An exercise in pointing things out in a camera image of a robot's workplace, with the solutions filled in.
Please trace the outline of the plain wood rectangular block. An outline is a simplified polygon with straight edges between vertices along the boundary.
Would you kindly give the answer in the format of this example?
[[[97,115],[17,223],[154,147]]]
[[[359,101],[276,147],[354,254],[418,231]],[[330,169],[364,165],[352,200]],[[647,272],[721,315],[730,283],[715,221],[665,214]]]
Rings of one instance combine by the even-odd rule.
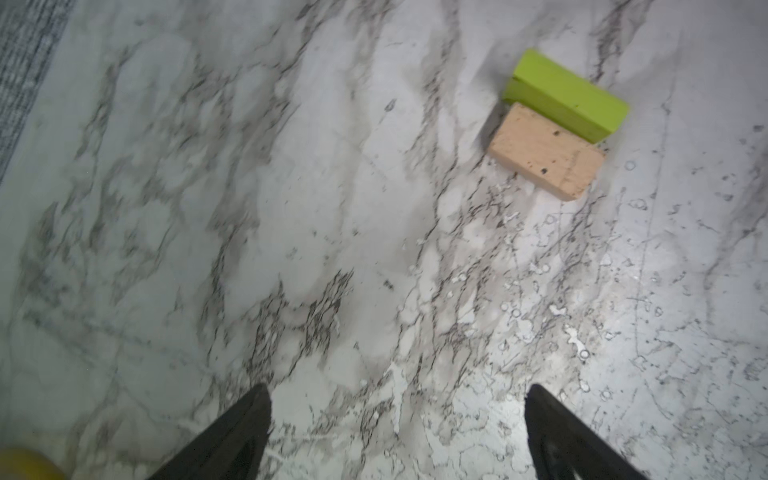
[[[510,108],[488,154],[562,201],[579,199],[605,161],[600,148],[520,103]]]

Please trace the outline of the yellow rimmed bamboo steamer basket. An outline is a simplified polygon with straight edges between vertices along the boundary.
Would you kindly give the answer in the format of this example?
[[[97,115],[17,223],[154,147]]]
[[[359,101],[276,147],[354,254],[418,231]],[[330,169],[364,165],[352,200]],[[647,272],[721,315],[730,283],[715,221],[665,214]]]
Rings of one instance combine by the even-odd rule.
[[[18,480],[67,480],[52,461],[34,450],[10,447],[1,450],[1,478]]]

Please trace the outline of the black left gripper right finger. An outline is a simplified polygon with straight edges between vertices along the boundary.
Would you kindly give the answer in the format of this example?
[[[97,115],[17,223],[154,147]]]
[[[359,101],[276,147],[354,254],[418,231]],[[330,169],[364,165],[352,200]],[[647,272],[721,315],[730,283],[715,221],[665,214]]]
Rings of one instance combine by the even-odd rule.
[[[540,384],[526,395],[524,417],[539,479],[645,477]]]

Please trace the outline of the lime green rectangular block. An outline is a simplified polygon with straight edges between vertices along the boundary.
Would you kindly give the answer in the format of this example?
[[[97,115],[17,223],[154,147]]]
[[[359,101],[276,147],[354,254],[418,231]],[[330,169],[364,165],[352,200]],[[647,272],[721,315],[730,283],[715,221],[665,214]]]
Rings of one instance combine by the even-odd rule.
[[[615,133],[630,111],[624,100],[534,49],[522,54],[502,99],[520,103],[592,144]]]

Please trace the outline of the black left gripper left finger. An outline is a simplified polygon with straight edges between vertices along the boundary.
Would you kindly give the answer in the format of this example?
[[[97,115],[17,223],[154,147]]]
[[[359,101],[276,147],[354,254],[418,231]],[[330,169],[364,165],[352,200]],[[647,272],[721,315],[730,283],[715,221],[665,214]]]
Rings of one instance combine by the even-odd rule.
[[[267,386],[255,385],[150,479],[256,478],[268,443],[271,407]]]

